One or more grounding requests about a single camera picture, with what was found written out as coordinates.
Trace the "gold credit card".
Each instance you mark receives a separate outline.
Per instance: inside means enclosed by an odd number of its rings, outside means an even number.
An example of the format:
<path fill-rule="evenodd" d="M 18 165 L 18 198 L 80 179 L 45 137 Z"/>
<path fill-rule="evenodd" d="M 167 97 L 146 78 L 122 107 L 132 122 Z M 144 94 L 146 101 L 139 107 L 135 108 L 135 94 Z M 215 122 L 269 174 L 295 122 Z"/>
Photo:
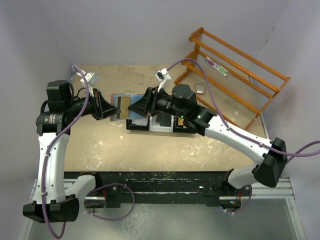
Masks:
<path fill-rule="evenodd" d="M 129 105 L 131 104 L 130 96 L 118 96 L 116 98 L 116 106 L 120 110 L 120 113 L 117 114 L 117 119 L 127 119 L 129 117 L 130 111 L 128 110 Z"/>

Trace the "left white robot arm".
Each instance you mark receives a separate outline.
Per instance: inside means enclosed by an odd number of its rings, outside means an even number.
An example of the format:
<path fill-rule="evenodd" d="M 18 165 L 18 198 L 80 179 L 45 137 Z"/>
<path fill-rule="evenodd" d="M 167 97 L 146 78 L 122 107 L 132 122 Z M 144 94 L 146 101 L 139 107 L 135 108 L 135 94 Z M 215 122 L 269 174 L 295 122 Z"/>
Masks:
<path fill-rule="evenodd" d="M 67 80 L 49 82 L 46 93 L 47 100 L 36 119 L 40 149 L 38 180 L 31 203 L 23 206 L 22 214 L 38 223 L 74 222 L 85 191 L 98 196 L 103 191 L 103 184 L 93 175 L 84 175 L 76 180 L 75 186 L 65 189 L 70 124 L 87 115 L 103 120 L 119 114 L 120 109 L 107 102 L 96 88 L 83 98 L 74 96 L 73 87 Z"/>

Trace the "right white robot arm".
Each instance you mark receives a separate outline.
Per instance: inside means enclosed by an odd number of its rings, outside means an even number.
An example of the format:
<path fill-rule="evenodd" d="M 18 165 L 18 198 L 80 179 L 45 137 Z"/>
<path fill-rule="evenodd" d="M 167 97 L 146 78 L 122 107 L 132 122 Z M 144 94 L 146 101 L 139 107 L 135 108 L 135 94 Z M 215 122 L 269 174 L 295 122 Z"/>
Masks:
<path fill-rule="evenodd" d="M 224 123 L 223 117 L 197 103 L 196 93 L 186 84 L 174 86 L 172 94 L 149 87 L 143 97 L 131 104 L 128 110 L 143 117 L 158 113 L 179 117 L 187 129 L 218 140 L 249 157 L 253 161 L 252 165 L 227 172 L 222 190 L 228 196 L 254 183 L 276 187 L 287 164 L 288 158 L 284 155 L 286 144 L 282 139 L 271 141 L 233 124 Z"/>

